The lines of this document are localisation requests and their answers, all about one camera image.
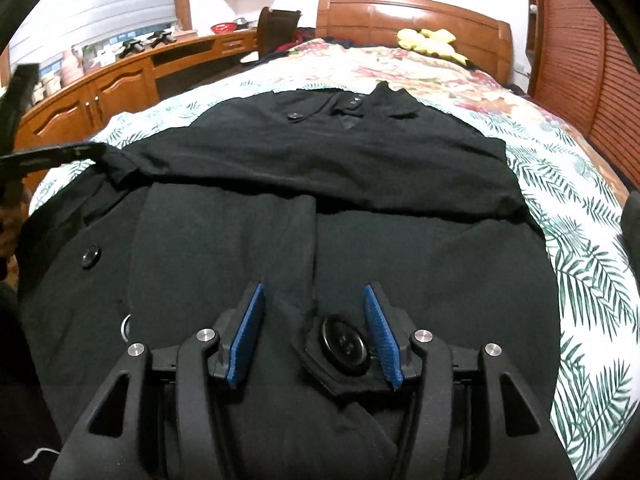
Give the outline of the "dark wooden chair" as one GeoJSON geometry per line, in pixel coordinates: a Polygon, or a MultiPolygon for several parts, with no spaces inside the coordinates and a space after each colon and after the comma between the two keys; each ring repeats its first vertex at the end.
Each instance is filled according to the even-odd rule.
{"type": "Polygon", "coordinates": [[[255,33],[256,52],[241,58],[242,64],[254,63],[276,53],[280,47],[292,44],[297,37],[297,26],[302,16],[299,10],[278,10],[265,6],[254,26],[247,30],[255,33]]]}

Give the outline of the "grey window blind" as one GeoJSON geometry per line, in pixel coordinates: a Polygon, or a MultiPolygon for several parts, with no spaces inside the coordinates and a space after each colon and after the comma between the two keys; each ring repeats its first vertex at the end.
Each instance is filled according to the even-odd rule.
{"type": "Polygon", "coordinates": [[[175,0],[40,0],[14,32],[9,60],[48,65],[71,47],[175,20],[175,0]]]}

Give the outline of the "black button coat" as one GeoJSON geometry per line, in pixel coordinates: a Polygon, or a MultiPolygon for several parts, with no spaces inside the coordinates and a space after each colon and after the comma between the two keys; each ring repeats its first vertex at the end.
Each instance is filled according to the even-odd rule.
{"type": "Polygon", "coordinates": [[[130,344],[182,344],[250,283],[266,310],[224,404],[237,479],[397,479],[410,393],[363,291],[506,352],[550,415],[558,285],[501,140],[379,84],[224,101],[107,147],[22,229],[18,304],[63,446],[130,344]]]}

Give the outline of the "pink vase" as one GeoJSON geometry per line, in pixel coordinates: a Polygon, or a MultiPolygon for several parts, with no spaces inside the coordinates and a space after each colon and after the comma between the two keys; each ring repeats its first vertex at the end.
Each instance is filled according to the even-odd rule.
{"type": "Polygon", "coordinates": [[[63,52],[61,63],[61,81],[64,88],[84,76],[84,66],[72,49],[63,52]]]}

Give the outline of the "black stand on desk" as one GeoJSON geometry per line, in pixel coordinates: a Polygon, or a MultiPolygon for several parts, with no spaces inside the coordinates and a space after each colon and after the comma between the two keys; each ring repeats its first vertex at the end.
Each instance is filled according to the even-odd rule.
{"type": "Polygon", "coordinates": [[[145,50],[145,45],[141,40],[130,39],[126,40],[122,43],[122,48],[117,53],[117,57],[122,60],[126,58],[128,55],[135,55],[142,53],[145,50]]]}
{"type": "Polygon", "coordinates": [[[151,49],[155,49],[161,44],[174,44],[175,38],[171,35],[170,30],[157,30],[151,36],[146,38],[146,43],[151,49]]]}

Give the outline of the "wooden headboard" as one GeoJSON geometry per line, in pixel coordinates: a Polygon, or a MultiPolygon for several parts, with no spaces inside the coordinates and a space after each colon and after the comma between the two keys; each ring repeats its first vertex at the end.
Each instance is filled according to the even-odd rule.
{"type": "Polygon", "coordinates": [[[396,42],[403,28],[447,29],[454,47],[500,84],[511,76],[513,44],[508,23],[431,0],[319,0],[316,36],[354,44],[396,42]]]}

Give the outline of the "yellow plush toy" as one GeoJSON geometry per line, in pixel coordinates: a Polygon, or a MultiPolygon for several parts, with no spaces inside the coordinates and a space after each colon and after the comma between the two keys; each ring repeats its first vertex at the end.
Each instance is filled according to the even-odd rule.
{"type": "Polygon", "coordinates": [[[401,49],[437,56],[462,66],[468,64],[468,58],[454,48],[454,42],[457,37],[447,29],[431,30],[424,28],[415,30],[403,28],[396,32],[396,40],[398,47],[401,49]]]}

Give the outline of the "red bowl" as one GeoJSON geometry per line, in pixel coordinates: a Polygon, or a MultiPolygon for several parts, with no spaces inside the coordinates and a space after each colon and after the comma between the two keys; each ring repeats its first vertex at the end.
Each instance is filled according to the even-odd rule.
{"type": "Polygon", "coordinates": [[[230,34],[238,29],[238,25],[233,22],[224,22],[213,25],[210,31],[215,35],[230,34]]]}

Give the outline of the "wooden louvered wardrobe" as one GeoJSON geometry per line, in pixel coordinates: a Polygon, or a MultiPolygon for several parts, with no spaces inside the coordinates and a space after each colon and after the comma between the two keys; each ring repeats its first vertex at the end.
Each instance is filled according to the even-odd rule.
{"type": "Polygon", "coordinates": [[[528,93],[639,186],[639,73],[589,0],[529,0],[528,93]]]}

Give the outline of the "floral leaf bedspread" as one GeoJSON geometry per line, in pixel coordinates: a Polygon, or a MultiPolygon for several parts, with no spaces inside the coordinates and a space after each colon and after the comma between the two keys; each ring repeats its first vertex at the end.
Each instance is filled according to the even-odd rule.
{"type": "MultiPolygon", "coordinates": [[[[570,459],[572,479],[600,474],[637,432],[639,420],[639,230],[572,128],[477,70],[396,48],[346,48],[314,40],[246,73],[121,114],[96,143],[126,148],[168,129],[186,128],[214,106],[262,93],[343,90],[379,84],[404,90],[483,136],[501,140],[506,162],[544,233],[558,285],[558,377],[549,420],[570,459]]],[[[93,164],[53,170],[29,218],[93,164]]]]}

